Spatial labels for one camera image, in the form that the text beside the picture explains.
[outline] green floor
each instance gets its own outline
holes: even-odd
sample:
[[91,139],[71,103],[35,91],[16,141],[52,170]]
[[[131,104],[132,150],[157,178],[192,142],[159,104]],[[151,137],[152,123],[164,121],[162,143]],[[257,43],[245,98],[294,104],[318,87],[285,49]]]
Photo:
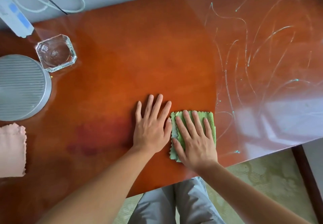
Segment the green floor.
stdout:
[[[268,197],[298,213],[310,223],[317,223],[302,177],[290,149],[230,166],[228,170]],[[226,223],[243,223],[223,198],[208,185],[206,187],[210,200]],[[140,194],[126,199],[114,221],[115,224],[126,224],[128,222],[141,196]]]

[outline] glossy table surface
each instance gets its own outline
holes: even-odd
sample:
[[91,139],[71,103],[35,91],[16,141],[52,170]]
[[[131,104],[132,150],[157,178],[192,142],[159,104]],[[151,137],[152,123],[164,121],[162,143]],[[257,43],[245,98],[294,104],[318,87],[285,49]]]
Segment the glossy table surface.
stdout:
[[[52,73],[27,131],[27,174],[0,180],[0,222],[34,223],[132,145],[149,94],[171,111],[215,113],[219,162],[233,165],[323,136],[320,0],[137,0],[0,33],[0,56],[37,60],[39,40],[68,35],[78,59]],[[195,176],[157,153],[129,196]]]

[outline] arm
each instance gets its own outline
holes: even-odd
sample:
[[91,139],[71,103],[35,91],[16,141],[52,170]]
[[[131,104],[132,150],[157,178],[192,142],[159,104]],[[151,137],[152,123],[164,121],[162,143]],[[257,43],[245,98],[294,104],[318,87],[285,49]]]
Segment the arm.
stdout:
[[124,199],[151,157],[168,142],[172,124],[167,120],[171,102],[157,118],[163,96],[152,108],[153,95],[148,98],[145,115],[137,104],[133,147],[92,181],[61,201],[38,224],[112,223]]
[[218,164],[216,147],[207,119],[204,119],[204,134],[197,112],[193,112],[195,125],[187,111],[184,111],[184,118],[188,130],[180,118],[176,118],[176,123],[185,141],[185,152],[180,143],[173,139],[180,160],[217,191],[245,223],[309,224]]

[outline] finger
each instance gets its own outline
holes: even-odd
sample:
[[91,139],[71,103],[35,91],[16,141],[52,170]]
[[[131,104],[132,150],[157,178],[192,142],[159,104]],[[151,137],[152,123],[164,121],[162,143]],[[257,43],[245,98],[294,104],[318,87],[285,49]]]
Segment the finger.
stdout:
[[213,139],[212,130],[211,130],[210,123],[207,120],[207,118],[204,118],[204,126],[205,126],[205,135],[206,135],[206,137],[208,139]]
[[150,117],[152,117],[154,119],[157,119],[157,115],[158,115],[158,112],[160,110],[160,106],[162,104],[162,101],[163,101],[163,95],[159,94],[158,97],[157,97],[156,103],[155,103],[154,107],[152,108],[152,112],[151,112]]
[[169,111],[171,109],[171,106],[172,106],[172,102],[171,101],[168,101],[165,105],[165,107],[163,108],[162,112],[160,113],[160,116],[159,116],[159,120],[164,123],[164,121],[166,120],[168,114],[169,114]]
[[153,95],[149,95],[148,97],[148,102],[147,102],[147,107],[145,110],[145,115],[143,116],[144,119],[148,119],[150,117],[150,112],[151,112],[151,107],[152,107],[152,101],[154,100]]
[[175,150],[176,150],[176,153],[177,153],[179,159],[182,161],[182,163],[184,165],[186,165],[187,157],[186,157],[186,154],[184,152],[184,149],[183,149],[182,145],[175,138],[172,139],[172,142],[174,144],[174,147],[175,147]]
[[193,118],[194,118],[195,128],[196,128],[197,134],[199,136],[204,135],[203,127],[201,125],[200,118],[199,118],[197,112],[196,111],[193,111],[192,114],[193,114]]
[[142,120],[141,116],[141,102],[138,101],[136,109],[136,122],[139,123]]
[[184,115],[184,119],[185,119],[185,122],[186,122],[186,125],[187,125],[188,132],[191,135],[191,138],[196,137],[197,132],[196,132],[195,126],[194,126],[194,124],[193,124],[193,122],[191,120],[191,117],[190,117],[188,111],[184,110],[183,115]]
[[169,138],[171,137],[171,132],[172,132],[172,121],[171,121],[171,118],[168,118],[164,129],[164,139],[167,139],[168,141]]
[[176,116],[176,124],[177,124],[178,129],[180,130],[180,133],[182,134],[184,141],[191,139],[190,134],[188,133],[183,121],[181,120],[181,118],[179,116]]

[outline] green microfiber cloth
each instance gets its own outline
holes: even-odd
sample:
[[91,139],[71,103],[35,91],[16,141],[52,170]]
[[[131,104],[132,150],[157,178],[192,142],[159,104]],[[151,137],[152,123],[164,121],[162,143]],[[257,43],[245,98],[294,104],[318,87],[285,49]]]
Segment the green microfiber cloth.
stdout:
[[[192,111],[188,111],[188,113],[189,113],[189,115],[191,117],[191,120],[194,123],[194,119],[193,119],[193,116],[192,116]],[[203,119],[207,118],[207,120],[209,121],[211,130],[212,130],[212,137],[213,137],[213,140],[214,140],[214,144],[216,144],[216,127],[214,126],[213,113],[212,112],[197,112],[197,114],[198,114],[200,122],[202,124],[204,133],[205,133],[205,126],[204,126]],[[177,127],[177,124],[176,124],[176,121],[175,121],[176,116],[179,116],[181,118],[181,120],[183,121],[185,127],[187,128],[186,122],[185,122],[185,119],[184,119],[184,115],[183,115],[183,111],[171,112],[172,138],[177,139],[180,142],[180,144],[182,145],[182,147],[183,147],[183,149],[185,151],[185,142],[184,142],[184,139],[183,139],[178,127]],[[174,147],[173,143],[172,143],[172,147],[171,147],[171,150],[170,150],[169,154],[170,154],[170,157],[169,157],[170,159],[175,159],[177,162],[181,162],[180,159],[178,158],[178,155],[176,153],[176,150],[175,150],[175,147]]]

